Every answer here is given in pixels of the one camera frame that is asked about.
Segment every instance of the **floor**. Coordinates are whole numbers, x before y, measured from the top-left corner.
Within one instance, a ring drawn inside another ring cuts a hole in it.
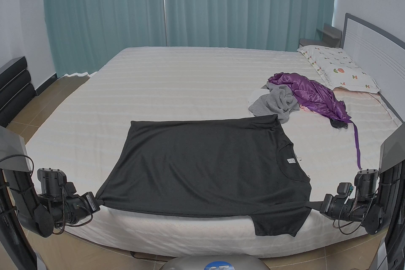
[[[27,143],[38,127],[73,91],[88,80],[88,77],[63,77],[56,80],[42,94],[35,97],[8,125],[8,129],[21,135]],[[136,253],[104,247],[77,238],[68,233],[42,238],[26,231],[29,242],[42,256],[49,270],[158,270],[171,259],[160,255]],[[370,266],[384,233],[347,240],[313,251],[263,259],[271,269],[277,270],[366,270]],[[16,269],[3,246],[0,245],[0,270]]]

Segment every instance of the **gray cloth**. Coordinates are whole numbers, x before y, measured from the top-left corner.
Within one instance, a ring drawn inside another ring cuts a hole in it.
[[[267,82],[263,89],[268,88],[269,94],[260,96],[249,111],[255,116],[277,114],[280,123],[285,123],[290,112],[300,110],[300,105],[288,85],[275,85]]]

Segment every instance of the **black headboard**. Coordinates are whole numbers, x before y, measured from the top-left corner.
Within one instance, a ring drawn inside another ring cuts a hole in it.
[[[35,95],[25,57],[0,67],[0,126],[6,127]]]

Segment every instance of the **pillowcase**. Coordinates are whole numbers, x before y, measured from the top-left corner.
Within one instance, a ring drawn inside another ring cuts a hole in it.
[[[377,93],[373,78],[358,67],[343,49],[307,45],[297,50],[313,65],[322,80],[331,88]]]

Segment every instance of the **bed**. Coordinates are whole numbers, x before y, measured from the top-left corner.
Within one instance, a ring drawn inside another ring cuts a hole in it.
[[[352,19],[355,23],[352,25],[351,21],[347,23],[348,19],[347,16],[344,48],[356,50],[358,65],[374,75],[373,69],[379,67],[362,66],[364,49],[370,47],[362,47],[362,40],[377,40],[379,43],[373,44],[379,48],[386,48],[393,40],[377,32],[380,38],[375,38],[374,34],[366,33],[366,28],[370,28],[364,23]],[[405,52],[403,48],[405,45],[398,45],[395,50]],[[377,55],[370,57],[367,60],[379,62]],[[405,66],[403,57],[400,67]],[[54,111],[28,142],[27,152],[36,167],[63,170],[79,193],[96,192],[119,158],[131,120],[249,117],[250,93],[277,72],[297,72],[323,83],[298,52],[127,48]],[[399,76],[404,86],[405,78]],[[390,78],[398,75],[392,73]],[[399,107],[403,99],[393,97],[384,82],[380,86],[385,100],[394,108]],[[343,89],[336,89],[335,95],[345,101],[347,112],[357,124],[362,167],[378,168],[380,145],[400,125],[401,114],[396,116],[379,95]],[[300,110],[291,114],[283,129],[294,143],[301,167],[311,178],[312,201],[323,200],[326,193],[334,194],[339,182],[353,181],[358,167],[352,125],[347,130],[337,130],[327,118]],[[40,190],[36,179],[34,184]],[[344,236],[332,227],[332,221],[316,211],[311,211],[296,237],[287,234],[262,237],[255,236],[250,217],[170,217],[104,206],[89,225],[67,231],[129,251],[169,256],[246,253],[256,257],[291,255],[365,234],[361,228]]]

